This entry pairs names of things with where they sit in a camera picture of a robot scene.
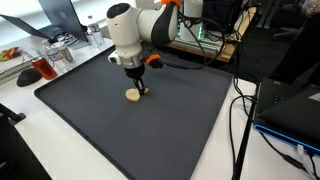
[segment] red object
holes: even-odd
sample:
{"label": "red object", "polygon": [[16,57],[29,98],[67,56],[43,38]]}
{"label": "red object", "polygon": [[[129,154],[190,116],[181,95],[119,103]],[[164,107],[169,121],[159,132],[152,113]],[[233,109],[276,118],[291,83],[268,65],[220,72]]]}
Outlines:
{"label": "red object", "polygon": [[33,67],[36,68],[46,80],[51,80],[57,76],[56,71],[50,66],[45,58],[36,58],[31,62]]}

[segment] white table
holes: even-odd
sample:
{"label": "white table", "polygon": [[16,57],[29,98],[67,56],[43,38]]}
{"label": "white table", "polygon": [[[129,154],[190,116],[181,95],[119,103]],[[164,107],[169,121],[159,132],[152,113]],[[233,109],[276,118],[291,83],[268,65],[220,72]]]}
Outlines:
{"label": "white table", "polygon": [[[23,43],[41,50],[41,40],[42,38],[31,36],[6,47]],[[80,64],[111,45],[112,42],[106,40],[106,45],[103,47],[88,46],[71,51],[71,53],[76,63]],[[33,85],[19,88],[16,86],[16,79],[0,85],[0,102],[14,112],[23,112],[27,116],[15,127],[52,179],[126,179],[82,136],[34,96],[34,90],[48,81],[41,79]],[[242,80],[239,86],[244,94],[248,95],[252,95],[256,88],[254,84]],[[237,96],[234,87],[230,88],[192,179],[231,179],[232,155],[228,132],[228,112],[231,101]],[[235,150],[238,152],[247,120],[240,100],[234,104],[232,117]],[[278,146],[288,148],[283,143],[278,143]],[[255,131],[251,131],[242,172],[243,179],[270,179],[271,175],[273,179],[300,180],[306,178],[303,172],[290,166],[277,157]]]}

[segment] white cable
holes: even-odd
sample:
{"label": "white cable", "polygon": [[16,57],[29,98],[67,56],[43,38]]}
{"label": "white cable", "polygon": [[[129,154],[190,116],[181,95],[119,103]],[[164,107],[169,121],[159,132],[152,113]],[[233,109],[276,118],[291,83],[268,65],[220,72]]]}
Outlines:
{"label": "white cable", "polygon": [[308,166],[306,165],[306,162],[304,160],[304,148],[302,145],[298,144],[297,146],[298,148],[298,154],[300,156],[300,161],[303,164],[303,166],[306,168],[307,172],[309,173],[309,175],[311,176],[312,179],[317,180],[316,177],[313,175],[312,171],[308,168]]}

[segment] gray mat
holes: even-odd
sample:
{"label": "gray mat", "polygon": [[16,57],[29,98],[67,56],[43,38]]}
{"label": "gray mat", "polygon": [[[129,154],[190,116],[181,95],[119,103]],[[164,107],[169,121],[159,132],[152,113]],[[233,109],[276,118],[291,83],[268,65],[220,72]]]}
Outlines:
{"label": "gray mat", "polygon": [[[149,94],[125,99],[133,82],[107,56],[114,48],[37,89],[59,114],[126,177],[189,179],[213,128],[230,74],[205,69],[147,68]],[[162,56],[165,61],[195,64]]]}

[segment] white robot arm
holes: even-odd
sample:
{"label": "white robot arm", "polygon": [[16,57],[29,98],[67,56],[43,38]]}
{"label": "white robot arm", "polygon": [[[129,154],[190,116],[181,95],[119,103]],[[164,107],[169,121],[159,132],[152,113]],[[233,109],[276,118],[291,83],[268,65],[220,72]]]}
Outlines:
{"label": "white robot arm", "polygon": [[171,43],[177,34],[179,7],[180,0],[162,0],[159,11],[120,3],[107,12],[108,29],[117,53],[117,56],[109,56],[109,61],[124,67],[141,95],[144,94],[141,77],[145,71],[141,41],[152,42],[158,47]]}

